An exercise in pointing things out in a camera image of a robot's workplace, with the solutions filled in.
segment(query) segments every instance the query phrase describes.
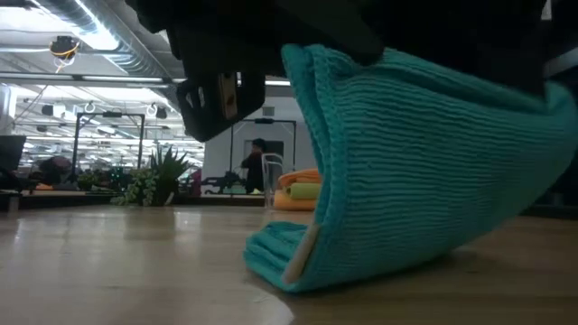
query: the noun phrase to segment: white pillar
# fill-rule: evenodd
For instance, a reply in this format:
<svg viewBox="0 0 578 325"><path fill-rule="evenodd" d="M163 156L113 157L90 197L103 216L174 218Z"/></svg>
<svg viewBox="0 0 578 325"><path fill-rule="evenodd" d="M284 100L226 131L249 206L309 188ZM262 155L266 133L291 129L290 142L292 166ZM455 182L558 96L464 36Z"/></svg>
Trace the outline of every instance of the white pillar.
<svg viewBox="0 0 578 325"><path fill-rule="evenodd" d="M16 115L16 93L6 85L0 85L0 135L9 135L13 130Z"/></svg>

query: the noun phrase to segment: wooden table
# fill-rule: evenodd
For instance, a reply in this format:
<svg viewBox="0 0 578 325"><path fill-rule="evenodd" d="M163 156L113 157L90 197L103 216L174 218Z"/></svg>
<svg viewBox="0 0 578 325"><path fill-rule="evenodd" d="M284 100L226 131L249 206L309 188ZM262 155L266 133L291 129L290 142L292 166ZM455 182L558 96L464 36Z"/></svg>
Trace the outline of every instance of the wooden table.
<svg viewBox="0 0 578 325"><path fill-rule="evenodd" d="M578 324L578 222L516 218L415 270L299 296L250 273L261 208L39 209L0 220L0 324Z"/></svg>

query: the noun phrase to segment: computer screen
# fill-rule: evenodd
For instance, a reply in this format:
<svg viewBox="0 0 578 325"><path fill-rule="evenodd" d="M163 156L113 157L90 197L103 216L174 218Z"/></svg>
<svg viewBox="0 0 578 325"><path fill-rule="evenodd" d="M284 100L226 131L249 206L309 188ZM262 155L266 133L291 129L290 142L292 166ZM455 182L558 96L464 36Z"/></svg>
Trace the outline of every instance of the computer screen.
<svg viewBox="0 0 578 325"><path fill-rule="evenodd" d="M25 135L0 135L0 166L8 171L17 170L25 142Z"/></svg>

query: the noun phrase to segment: towel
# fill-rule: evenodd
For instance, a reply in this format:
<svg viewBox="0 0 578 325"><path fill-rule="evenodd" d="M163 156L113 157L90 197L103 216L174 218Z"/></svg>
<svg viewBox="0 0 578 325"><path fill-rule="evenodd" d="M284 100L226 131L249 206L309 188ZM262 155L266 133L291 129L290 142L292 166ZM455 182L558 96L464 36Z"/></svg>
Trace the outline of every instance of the towel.
<svg viewBox="0 0 578 325"><path fill-rule="evenodd" d="M322 175L308 227L271 223L247 266L298 293L419 265L517 215L578 144L572 95L545 99L386 49L371 66L283 47Z"/></svg>
<svg viewBox="0 0 578 325"><path fill-rule="evenodd" d="M285 192L292 200L317 200L321 188L319 183L295 182Z"/></svg>
<svg viewBox="0 0 578 325"><path fill-rule="evenodd" d="M293 200L283 190L276 190L273 207L287 211L313 211L316 203L317 200Z"/></svg>
<svg viewBox="0 0 578 325"><path fill-rule="evenodd" d="M322 179L317 169L308 169L281 175L278 182L281 187L289 187L295 182L321 183Z"/></svg>

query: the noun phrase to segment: stack of towels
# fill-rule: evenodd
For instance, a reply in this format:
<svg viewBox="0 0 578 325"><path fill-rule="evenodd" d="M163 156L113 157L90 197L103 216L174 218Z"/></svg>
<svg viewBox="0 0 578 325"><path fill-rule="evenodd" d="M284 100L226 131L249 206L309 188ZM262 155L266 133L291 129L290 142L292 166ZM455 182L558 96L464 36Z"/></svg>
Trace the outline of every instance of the stack of towels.
<svg viewBox="0 0 578 325"><path fill-rule="evenodd" d="M313 211L321 190L322 178L317 169L291 172L279 177L275 192L276 209Z"/></svg>

